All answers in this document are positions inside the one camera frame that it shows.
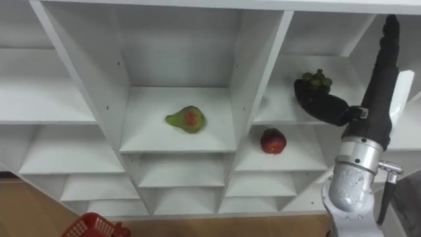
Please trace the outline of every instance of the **apple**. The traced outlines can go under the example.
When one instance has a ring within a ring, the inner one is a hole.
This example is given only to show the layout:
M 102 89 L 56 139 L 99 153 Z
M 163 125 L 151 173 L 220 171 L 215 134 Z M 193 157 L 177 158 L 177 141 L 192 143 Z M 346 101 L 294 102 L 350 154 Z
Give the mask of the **apple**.
M 269 128 L 263 132 L 260 145 L 265 153 L 280 154 L 287 145 L 287 140 L 278 129 Z

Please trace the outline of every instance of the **green pear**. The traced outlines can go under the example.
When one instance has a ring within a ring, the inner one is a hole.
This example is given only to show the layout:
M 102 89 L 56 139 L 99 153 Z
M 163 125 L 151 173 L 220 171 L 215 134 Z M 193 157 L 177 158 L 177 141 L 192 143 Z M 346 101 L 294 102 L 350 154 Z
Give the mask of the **green pear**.
M 194 134 L 200 131 L 205 125 L 205 116 L 202 111 L 194 106 L 187 106 L 173 115 L 165 117 L 165 122 L 171 126 Z

